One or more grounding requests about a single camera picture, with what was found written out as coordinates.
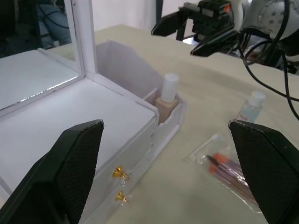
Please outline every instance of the table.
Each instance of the table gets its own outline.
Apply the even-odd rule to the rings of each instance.
[[[96,32],[95,40],[96,44],[106,40],[127,44],[161,75],[179,74],[179,92],[188,102],[179,132],[132,190],[131,208],[120,207],[108,224],[266,224],[261,214],[253,213],[213,178],[195,169],[187,156],[214,133],[227,132],[228,121],[236,117],[253,90],[267,95],[256,123],[279,130],[298,147],[299,121],[286,99],[257,84],[237,58],[190,56],[193,46],[123,25]],[[54,51],[70,55],[67,46]],[[252,70],[262,81],[284,91],[281,71],[261,65],[253,65]],[[291,76],[291,93],[297,98],[298,84],[299,78]]]

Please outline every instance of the white cap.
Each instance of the white cap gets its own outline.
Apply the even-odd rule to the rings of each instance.
[[[265,101],[266,95],[263,92],[253,91],[251,93],[250,98],[248,99],[248,103],[252,106],[259,107]]]
[[[174,101],[178,90],[178,81],[179,77],[176,74],[168,73],[165,75],[161,93],[161,100],[166,103],[171,103]]]

